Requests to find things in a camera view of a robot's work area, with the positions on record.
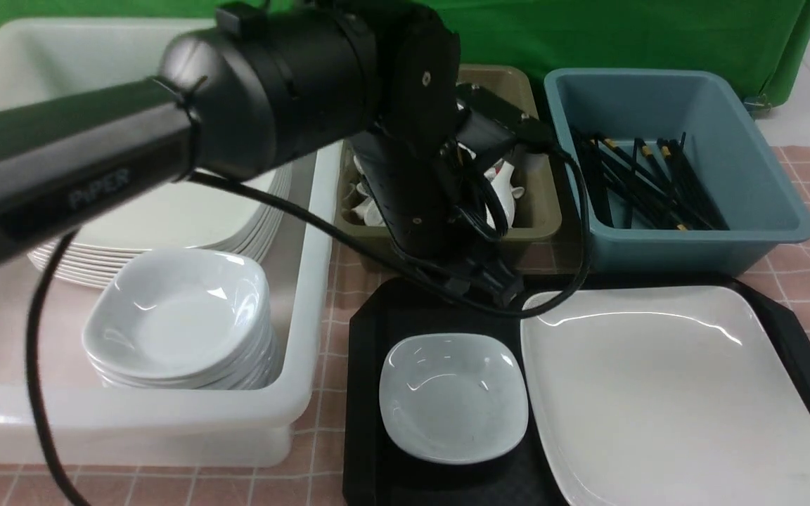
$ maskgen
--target black chopsticks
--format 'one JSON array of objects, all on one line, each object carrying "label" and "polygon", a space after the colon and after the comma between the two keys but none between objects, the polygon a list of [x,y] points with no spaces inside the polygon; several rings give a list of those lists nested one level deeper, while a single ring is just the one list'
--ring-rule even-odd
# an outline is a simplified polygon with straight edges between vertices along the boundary
[{"label": "black chopsticks", "polygon": [[632,228],[636,216],[643,226],[658,230],[729,230],[684,153],[686,134],[679,141],[659,138],[657,151],[635,138],[628,153],[600,132],[585,134],[574,127],[571,132],[589,201],[605,225],[615,227],[610,202],[614,193],[624,201],[622,228]]}]

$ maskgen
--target robotic arm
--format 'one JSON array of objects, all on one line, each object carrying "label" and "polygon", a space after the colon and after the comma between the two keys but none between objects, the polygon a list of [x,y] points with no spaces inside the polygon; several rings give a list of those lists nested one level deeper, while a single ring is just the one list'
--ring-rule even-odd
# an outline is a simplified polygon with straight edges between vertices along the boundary
[{"label": "robotic arm", "polygon": [[521,290],[482,172],[545,153],[553,135],[457,84],[459,38],[434,10],[234,3],[216,17],[175,39],[155,77],[0,112],[0,263],[194,167],[244,181],[348,138],[402,259],[498,305]]}]

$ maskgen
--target stack of white plates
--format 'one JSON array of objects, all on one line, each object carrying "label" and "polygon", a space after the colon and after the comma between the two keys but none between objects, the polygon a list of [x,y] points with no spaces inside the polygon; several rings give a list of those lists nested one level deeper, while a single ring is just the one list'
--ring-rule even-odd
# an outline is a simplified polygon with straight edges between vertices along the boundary
[{"label": "stack of white plates", "polygon": [[[245,183],[287,198],[293,173],[283,166]],[[152,249],[199,247],[261,261],[283,213],[260,202],[196,183],[174,183],[147,193],[81,228],[58,265],[59,279],[104,288],[129,260]],[[29,253],[45,268],[54,242]]]},{"label": "stack of white plates", "polygon": [[83,347],[105,387],[254,390],[280,372],[264,270],[202,249],[129,262],[96,302]]}]

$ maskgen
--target green cloth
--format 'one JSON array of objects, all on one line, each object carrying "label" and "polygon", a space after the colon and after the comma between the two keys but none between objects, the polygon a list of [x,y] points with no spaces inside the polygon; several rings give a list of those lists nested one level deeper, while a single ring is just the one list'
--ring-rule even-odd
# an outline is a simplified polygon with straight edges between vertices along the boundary
[{"label": "green cloth", "polygon": [[[33,16],[211,17],[215,2],[0,0],[0,26]],[[460,33],[466,63],[511,65],[537,83],[559,67],[708,70],[774,105],[790,96],[810,36],[810,0],[425,2]]]}]

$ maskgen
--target square white bowl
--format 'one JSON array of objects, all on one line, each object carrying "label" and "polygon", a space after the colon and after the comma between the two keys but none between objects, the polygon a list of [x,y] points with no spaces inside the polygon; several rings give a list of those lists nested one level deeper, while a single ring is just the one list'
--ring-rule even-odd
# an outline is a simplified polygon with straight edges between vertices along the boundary
[{"label": "square white bowl", "polygon": [[204,249],[154,249],[132,259],[102,293],[83,330],[93,362],[123,377],[205,375],[270,325],[264,270]]},{"label": "square white bowl", "polygon": [[380,371],[386,432],[428,462],[469,465],[505,455],[524,439],[528,411],[520,366],[493,337],[408,337]]}]

